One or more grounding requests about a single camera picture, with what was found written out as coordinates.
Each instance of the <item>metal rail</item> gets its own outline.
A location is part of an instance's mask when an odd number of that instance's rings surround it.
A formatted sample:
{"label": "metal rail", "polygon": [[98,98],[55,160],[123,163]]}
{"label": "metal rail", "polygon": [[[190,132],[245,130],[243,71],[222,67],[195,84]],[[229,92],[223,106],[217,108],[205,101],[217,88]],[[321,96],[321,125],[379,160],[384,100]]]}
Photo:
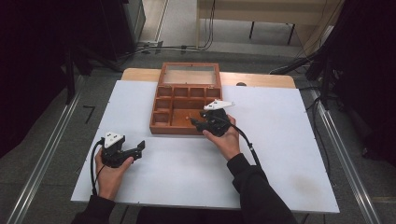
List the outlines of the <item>metal rail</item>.
{"label": "metal rail", "polygon": [[35,193],[38,190],[41,180],[43,179],[44,174],[47,171],[52,156],[55,154],[56,148],[62,136],[64,135],[64,129],[66,128],[71,116],[73,115],[85,81],[85,77],[78,77],[76,95],[70,102],[70,104],[64,108],[64,111],[59,118],[55,129],[53,130],[49,141],[46,144],[46,147],[44,148],[40,158],[38,159],[37,164],[35,165],[35,169],[33,170],[29,179],[22,188],[21,194],[18,197],[18,200],[14,206],[14,209],[12,210],[11,215],[8,218],[7,223],[22,223],[30,204],[35,197]]}
{"label": "metal rail", "polygon": [[[319,97],[317,91],[311,92],[314,99]],[[380,224],[381,220],[374,208],[366,188],[363,185],[363,182],[361,181],[359,173],[356,170],[352,159],[349,157],[349,153],[346,146],[344,145],[340,133],[335,127],[331,112],[329,110],[325,110],[322,104],[318,105],[318,109],[326,130],[332,140],[332,144],[334,146],[335,152],[337,153],[338,159],[340,160],[344,172],[346,173],[346,178],[349,181],[349,185],[352,188],[359,207],[361,208],[361,213],[363,214],[366,223]]]}

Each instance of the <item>black jacket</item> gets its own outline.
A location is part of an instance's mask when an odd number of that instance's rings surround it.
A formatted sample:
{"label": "black jacket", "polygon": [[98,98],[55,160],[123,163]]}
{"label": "black jacket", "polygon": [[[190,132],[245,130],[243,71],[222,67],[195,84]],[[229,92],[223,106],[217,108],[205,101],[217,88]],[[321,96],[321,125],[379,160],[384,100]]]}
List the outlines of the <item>black jacket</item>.
{"label": "black jacket", "polygon": [[[227,166],[234,177],[233,186],[240,194],[245,223],[297,223],[260,167],[250,165],[242,153],[230,159]],[[91,196],[85,211],[77,214],[72,223],[108,223],[114,206],[110,200]]]}

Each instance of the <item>wooden tray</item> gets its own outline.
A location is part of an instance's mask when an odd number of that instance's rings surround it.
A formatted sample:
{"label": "wooden tray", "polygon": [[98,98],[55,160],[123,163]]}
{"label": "wooden tray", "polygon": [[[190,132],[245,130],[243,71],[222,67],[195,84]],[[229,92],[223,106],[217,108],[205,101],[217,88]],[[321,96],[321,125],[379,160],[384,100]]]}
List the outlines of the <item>wooden tray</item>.
{"label": "wooden tray", "polygon": [[217,63],[164,63],[155,93],[149,128],[159,134],[202,134],[189,118],[222,99]]}

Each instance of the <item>human hand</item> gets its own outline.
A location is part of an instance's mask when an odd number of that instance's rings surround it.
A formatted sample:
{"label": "human hand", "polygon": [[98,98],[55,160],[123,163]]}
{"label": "human hand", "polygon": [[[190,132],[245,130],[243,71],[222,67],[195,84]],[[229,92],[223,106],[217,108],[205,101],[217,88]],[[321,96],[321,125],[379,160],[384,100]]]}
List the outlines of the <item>human hand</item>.
{"label": "human hand", "polygon": [[96,176],[98,176],[99,197],[114,201],[119,191],[122,177],[125,171],[134,162],[134,158],[128,158],[119,168],[111,168],[102,163],[102,149],[95,156]]}
{"label": "human hand", "polygon": [[[231,124],[235,125],[235,118],[230,115],[227,116]],[[216,137],[207,130],[203,130],[202,133],[207,139],[213,142],[216,147],[218,147],[221,154],[227,161],[241,153],[241,149],[239,148],[239,133],[235,128],[230,127],[222,137]]]}

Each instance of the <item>white tabletop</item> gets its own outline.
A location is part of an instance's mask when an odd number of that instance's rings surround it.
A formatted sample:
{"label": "white tabletop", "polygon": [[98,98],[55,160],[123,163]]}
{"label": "white tabletop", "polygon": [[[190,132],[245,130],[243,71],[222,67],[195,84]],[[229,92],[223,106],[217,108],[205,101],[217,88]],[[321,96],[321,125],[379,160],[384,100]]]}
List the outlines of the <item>white tabletop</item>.
{"label": "white tabletop", "polygon": [[[123,149],[146,140],[143,158],[126,172],[118,203],[238,209],[233,176],[216,147],[202,136],[153,135],[149,120],[157,83],[118,81],[92,147],[106,132],[124,134]],[[269,182],[293,212],[338,213],[318,145],[296,89],[223,86],[226,112],[253,143]],[[245,140],[241,149],[254,160]],[[92,194],[90,156],[72,201]]]}

